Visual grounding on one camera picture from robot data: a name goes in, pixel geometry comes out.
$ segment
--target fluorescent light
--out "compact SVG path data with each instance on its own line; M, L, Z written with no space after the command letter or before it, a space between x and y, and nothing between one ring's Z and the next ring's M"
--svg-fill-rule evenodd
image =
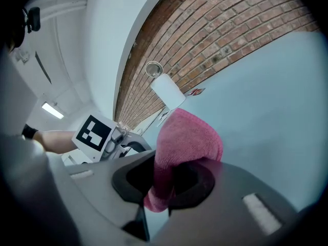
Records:
M55 117L58 117L59 119L62 119L64 115L60 114L57 110L55 110L52 106L50 106L47 102L45 102L42 105L42 108L46 111L48 111L50 114L54 115Z

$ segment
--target pink towel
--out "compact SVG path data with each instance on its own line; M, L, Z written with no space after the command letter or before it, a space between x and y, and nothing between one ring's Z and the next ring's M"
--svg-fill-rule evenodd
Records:
M144 205L153 212L162 212L175 195L172 172L175 166L200 158L219 161L222 153L222 140L210 125L183 109L176 109L158 135L154 182Z

